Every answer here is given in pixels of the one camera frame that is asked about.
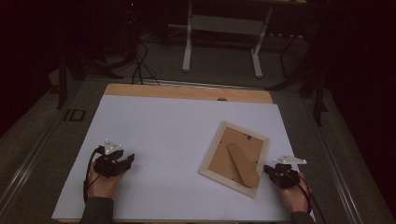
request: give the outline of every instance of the floor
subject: floor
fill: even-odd
[[[183,73],[184,46],[178,44],[177,38],[167,44],[143,43],[148,49],[142,68],[145,84],[156,85],[158,80],[160,85],[262,90],[285,79],[278,56],[286,41],[279,37],[270,36],[264,41],[260,52],[262,79],[254,77],[249,51],[243,47],[214,47],[197,39],[192,49],[191,70]],[[299,62],[306,48],[303,40],[295,46],[285,58],[288,71]],[[139,55],[144,55],[143,46],[139,46]],[[120,56],[108,59],[117,61]],[[106,85],[132,82],[135,68],[136,64],[131,64],[115,71],[124,79],[109,79],[86,68],[88,76],[84,82],[69,81],[69,100],[62,110],[55,109],[57,96],[46,94],[0,139],[0,148],[12,148],[2,150],[0,157],[0,190],[12,193],[12,197],[6,197],[6,203],[2,197],[1,223],[59,223],[51,219],[51,214]],[[327,112],[322,113],[323,126],[319,128],[312,118],[313,100],[300,98],[300,86],[297,83],[271,94],[281,111],[295,155],[309,162],[300,169],[307,175],[327,223],[395,223],[331,93],[325,93]],[[69,108],[86,110],[86,118],[82,122],[63,121]],[[26,160],[29,154],[34,161]],[[7,191],[22,165],[29,168],[19,172],[24,174],[19,176],[22,187]],[[39,212],[32,209],[38,204]],[[317,207],[314,212],[317,223],[323,223]]]

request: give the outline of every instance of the wooden picture frame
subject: wooden picture frame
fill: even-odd
[[[255,198],[268,144],[269,138],[223,121],[199,173]],[[255,184],[247,184],[243,177],[249,176],[254,177]]]

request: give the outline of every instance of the table leg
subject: table leg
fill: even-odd
[[[183,72],[190,71],[190,61],[191,61],[191,17],[192,17],[192,1],[189,2],[189,17],[187,18],[187,43],[186,49],[184,50],[184,59],[183,59]]]
[[[273,9],[270,7],[268,8],[267,15],[265,16],[265,21],[262,23],[262,28],[260,30],[259,34],[259,40],[257,41],[257,45],[254,49],[251,49],[251,59],[253,61],[253,67],[254,67],[254,74],[256,78],[262,78],[262,67],[260,66],[260,60],[259,60],[259,51],[260,48],[262,47],[262,41],[264,40],[265,37],[265,32],[268,27],[268,22],[271,18]]]

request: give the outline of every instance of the metal frame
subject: metal frame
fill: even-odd
[[[191,64],[191,32],[195,30],[206,30],[215,32],[224,32],[242,35],[257,35],[258,41],[254,48],[250,50],[251,59],[253,61],[254,74],[257,78],[262,77],[262,67],[260,65],[259,51],[262,47],[262,41],[271,19],[273,8],[270,7],[265,16],[264,21],[240,20],[232,18],[210,17],[204,15],[192,14],[192,0],[189,1],[189,16],[187,18],[187,42],[184,50],[183,72],[190,71]]]

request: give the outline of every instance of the dark background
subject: dark background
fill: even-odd
[[[164,23],[185,23],[187,1],[146,1],[144,18],[157,35]],[[87,1],[2,1],[0,5],[0,136],[50,89],[63,46],[101,55]],[[395,1],[347,1],[318,34],[316,50],[329,67],[332,91],[361,155],[396,217]]]

